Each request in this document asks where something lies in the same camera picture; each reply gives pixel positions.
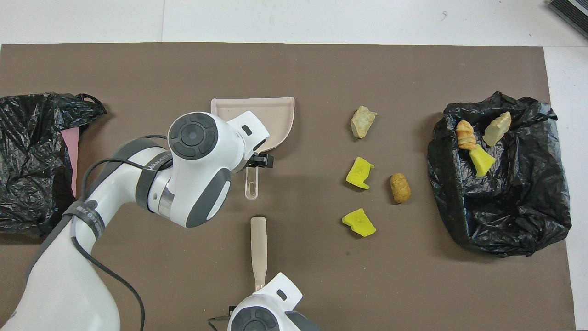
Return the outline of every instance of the dustpan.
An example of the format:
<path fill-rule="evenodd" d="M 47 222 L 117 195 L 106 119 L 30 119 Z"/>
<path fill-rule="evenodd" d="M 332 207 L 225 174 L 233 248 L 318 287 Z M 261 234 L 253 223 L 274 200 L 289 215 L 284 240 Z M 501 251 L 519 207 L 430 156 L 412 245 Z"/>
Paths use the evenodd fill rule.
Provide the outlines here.
<path fill-rule="evenodd" d="M 251 111 L 268 129 L 269 138 L 257 150 L 266 152 L 279 146 L 288 136 L 294 121 L 294 98 L 212 99 L 211 114 L 225 121 Z M 259 168 L 245 168 L 245 197 L 257 199 Z"/>

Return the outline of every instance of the white table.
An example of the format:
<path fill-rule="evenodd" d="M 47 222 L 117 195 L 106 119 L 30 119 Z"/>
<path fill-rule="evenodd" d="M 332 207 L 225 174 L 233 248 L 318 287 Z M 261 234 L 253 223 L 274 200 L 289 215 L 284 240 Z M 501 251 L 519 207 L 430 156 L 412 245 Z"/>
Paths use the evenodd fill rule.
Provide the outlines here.
<path fill-rule="evenodd" d="M 588 329 L 588 40 L 544 1 L 0 0 L 0 45 L 160 41 L 544 47 L 572 197 L 576 327 Z"/>

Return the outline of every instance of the black plastic bag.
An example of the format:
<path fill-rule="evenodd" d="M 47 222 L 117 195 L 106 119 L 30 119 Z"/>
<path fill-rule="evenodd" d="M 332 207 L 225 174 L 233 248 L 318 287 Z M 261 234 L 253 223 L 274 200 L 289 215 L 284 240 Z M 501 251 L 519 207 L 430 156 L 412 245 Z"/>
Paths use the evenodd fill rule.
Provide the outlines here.
<path fill-rule="evenodd" d="M 510 130 L 489 147 L 484 130 L 505 111 L 512 116 Z M 471 123 L 477 143 L 496 158 L 483 177 L 476 177 L 468 151 L 457 146 L 461 120 Z M 427 160 L 439 213 L 457 244 L 500 257 L 531 256 L 567 236 L 570 199 L 556 120 L 549 104 L 500 92 L 445 108 Z"/>
<path fill-rule="evenodd" d="M 44 93 L 2 97 L 0 112 L 0 232 L 39 237 L 74 202 L 60 130 L 88 124 L 106 110 L 90 95 Z"/>

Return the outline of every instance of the beige brush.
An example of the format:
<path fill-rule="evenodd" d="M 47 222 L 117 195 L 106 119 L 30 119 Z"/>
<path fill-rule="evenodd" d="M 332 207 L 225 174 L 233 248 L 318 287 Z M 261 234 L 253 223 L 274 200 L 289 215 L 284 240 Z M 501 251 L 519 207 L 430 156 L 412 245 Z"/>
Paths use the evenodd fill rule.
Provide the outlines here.
<path fill-rule="evenodd" d="M 265 275 L 268 271 L 268 230 L 263 216 L 251 219 L 251 265 L 255 290 L 258 291 L 265 286 Z"/>

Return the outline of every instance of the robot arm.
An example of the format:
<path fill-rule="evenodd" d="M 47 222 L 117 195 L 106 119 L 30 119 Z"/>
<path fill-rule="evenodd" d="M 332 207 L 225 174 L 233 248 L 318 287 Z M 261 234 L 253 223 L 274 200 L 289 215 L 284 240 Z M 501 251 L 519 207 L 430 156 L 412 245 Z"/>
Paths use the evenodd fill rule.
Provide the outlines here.
<path fill-rule="evenodd" d="M 266 128 L 251 112 L 229 122 L 193 112 L 171 125 L 169 151 L 147 138 L 120 147 L 88 192 L 84 190 L 45 239 L 27 272 L 22 299 L 0 331 L 119 330 L 116 303 L 81 253 L 89 255 L 125 203 L 136 202 L 183 227 L 210 220 L 225 201 L 231 173 L 246 166 L 272 166 L 271 156 L 255 153 L 268 137 Z M 270 284 L 286 284 L 289 293 L 299 293 L 285 276 L 276 278 L 279 280 Z M 269 289 L 272 287 L 255 292 L 238 306 L 239 310 L 247 309 L 247 302 L 261 299 L 263 306 L 276 299 Z M 288 310 L 301 297 L 291 297 Z M 280 330 L 299 331 L 307 325 L 302 315 L 286 312 L 279 304 L 270 304 L 268 309 L 279 321 Z M 242 324 L 243 330 L 258 330 L 251 327 L 262 325 L 255 320 L 236 322 L 231 325 Z"/>
<path fill-rule="evenodd" d="M 235 307 L 230 331 L 320 331 L 303 314 L 294 310 L 302 293 L 286 275 L 278 273 L 271 282 Z"/>

